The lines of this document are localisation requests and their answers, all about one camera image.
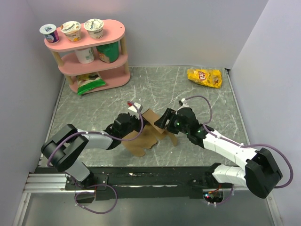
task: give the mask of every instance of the cardboard box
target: cardboard box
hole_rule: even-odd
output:
[[[177,145],[178,140],[173,133],[170,133],[165,129],[160,129],[154,125],[155,121],[160,118],[156,113],[149,109],[143,113],[143,117],[148,121],[148,124],[144,126],[140,136],[132,141],[121,142],[123,146],[126,147],[126,149],[129,150],[134,156],[144,156],[145,149],[151,149],[151,147],[157,143],[157,139],[162,140],[166,136],[171,139],[174,146]],[[124,139],[134,138],[137,134],[138,132],[133,131],[126,135]]]

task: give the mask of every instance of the plastic container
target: plastic container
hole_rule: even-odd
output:
[[[100,19],[90,19],[84,23],[84,28],[92,39],[98,39],[103,36],[103,21]]]
[[[70,41],[78,41],[81,39],[81,25],[77,21],[69,21],[61,26],[61,31]]]
[[[60,40],[54,24],[46,24],[41,26],[40,33],[42,33],[45,36],[45,39],[50,43],[56,43]]]
[[[91,47],[77,49],[75,50],[75,55],[77,56],[79,62],[82,64],[89,64],[94,61],[94,55]]]
[[[111,44],[96,46],[96,49],[99,59],[106,63],[112,63],[119,57],[118,41]]]

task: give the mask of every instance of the cable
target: cable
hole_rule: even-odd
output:
[[[211,135],[214,136],[214,137],[217,137],[217,135],[215,135],[214,133],[212,133],[212,132],[211,132],[210,130],[208,130],[208,128],[206,127],[206,125],[207,125],[208,123],[210,123],[211,120],[212,120],[212,107],[211,107],[211,105],[210,105],[209,100],[208,100],[206,97],[202,96],[202,95],[191,96],[191,97],[186,98],[186,100],[189,100],[189,99],[192,99],[192,98],[195,98],[195,97],[200,97],[200,98],[203,98],[204,100],[206,100],[206,102],[207,102],[207,104],[208,104],[208,106],[209,106],[210,118],[209,118],[209,121],[203,123],[203,127],[204,127],[204,129],[205,129],[209,134],[211,134]],[[221,137],[220,139],[225,140],[225,141],[228,141],[229,143],[234,144],[234,145],[236,145],[236,146],[240,146],[239,143],[237,143],[237,142],[235,142],[235,141],[232,141],[232,140],[229,140],[229,139],[227,139],[227,138]],[[248,147],[258,147],[258,146],[263,146],[263,147],[268,147],[268,148],[270,148],[270,149],[273,149],[275,152],[277,152],[277,153],[284,159],[284,161],[286,162],[286,164],[287,164],[287,166],[288,166],[288,168],[289,168],[289,170],[290,170],[290,178],[288,179],[288,181],[287,181],[285,184],[280,185],[280,186],[276,186],[275,188],[284,188],[284,187],[289,186],[289,184],[290,184],[290,183],[292,182],[292,180],[293,180],[293,167],[292,167],[291,163],[289,162],[289,160],[287,159],[287,157],[286,157],[280,150],[278,150],[277,148],[275,148],[275,147],[273,147],[273,146],[271,146],[271,145],[267,145],[267,144],[243,145],[243,146],[241,146],[241,147],[242,147],[242,148],[248,148]]]
[[[139,118],[141,120],[141,128],[140,128],[140,131],[139,133],[137,134],[137,136],[135,136],[134,138],[131,138],[131,139],[121,139],[121,138],[118,138],[118,137],[114,137],[114,136],[111,136],[109,134],[105,134],[105,133],[102,133],[102,132],[98,132],[98,131],[82,131],[82,132],[77,132],[77,133],[73,133],[72,135],[68,136],[65,140],[63,140],[57,147],[56,149],[51,153],[51,155],[49,156],[48,158],[48,161],[47,161],[47,166],[48,167],[52,167],[50,165],[51,163],[51,160],[53,158],[53,156],[56,154],[56,152],[68,141],[70,140],[72,137],[75,137],[75,136],[78,136],[80,134],[87,134],[87,133],[90,133],[90,134],[99,134],[99,135],[102,135],[102,136],[106,136],[106,137],[110,137],[112,139],[115,139],[115,140],[120,140],[120,141],[132,141],[132,140],[135,140],[137,137],[139,137],[139,135],[142,133],[142,130],[143,130],[143,117],[142,117],[142,114],[141,112],[139,111],[139,109],[135,106],[135,104],[131,101],[128,101],[128,103],[130,103],[135,109],[136,111],[139,113]]]
[[[79,204],[79,203],[77,202],[77,197],[78,197],[80,194],[91,194],[90,192],[81,192],[81,193],[76,194],[76,195],[74,196],[74,201],[75,201],[76,205],[79,206],[79,207],[81,207],[81,208],[83,208],[83,209],[85,209],[85,210],[87,210],[87,211],[89,211],[89,212],[91,212],[91,213],[96,213],[96,214],[106,214],[106,213],[108,213],[108,212],[111,212],[111,211],[115,208],[115,206],[116,206],[116,204],[117,204],[117,200],[118,200],[117,192],[116,192],[116,190],[115,190],[112,186],[107,185],[107,184],[91,185],[91,186],[89,186],[89,187],[87,187],[87,188],[99,187],[99,186],[109,187],[110,189],[113,190],[113,192],[114,192],[114,194],[115,194],[115,202],[114,202],[113,206],[112,206],[109,210],[107,210],[107,211],[105,211],[105,212],[97,212],[97,211],[91,210],[91,209],[89,209],[89,208],[87,208],[87,207],[85,207],[85,206],[83,206],[83,205],[81,205],[81,204]]]

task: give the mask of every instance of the gray marble surface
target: gray marble surface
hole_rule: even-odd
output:
[[[131,79],[123,87],[94,92],[79,97],[65,83],[55,114],[50,137],[67,123],[83,130],[103,130],[119,113],[127,112],[127,101],[141,102],[144,110],[151,108],[158,114],[167,107],[178,109],[178,100],[201,94],[212,105],[213,119],[209,124],[221,134],[246,143],[241,119],[225,72],[220,89],[200,86],[187,79],[186,66],[131,67]],[[209,109],[201,98],[189,100],[200,122],[207,121]],[[184,134],[177,135],[173,147],[166,138],[158,141],[146,155],[134,157],[123,145],[113,150],[86,149],[79,160],[87,166],[210,166],[215,162],[234,165],[212,151],[193,145]],[[40,166],[46,166],[42,159]]]

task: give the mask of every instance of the gray wall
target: gray wall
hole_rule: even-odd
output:
[[[294,168],[294,181],[275,189],[285,226],[300,225],[301,1],[270,0],[230,72],[251,143],[278,147]],[[280,160],[284,179],[288,169]]]
[[[24,0],[0,2],[0,224],[12,224],[45,141],[60,75]]]
[[[231,68],[268,0],[27,0],[44,23],[116,19],[130,65]]]

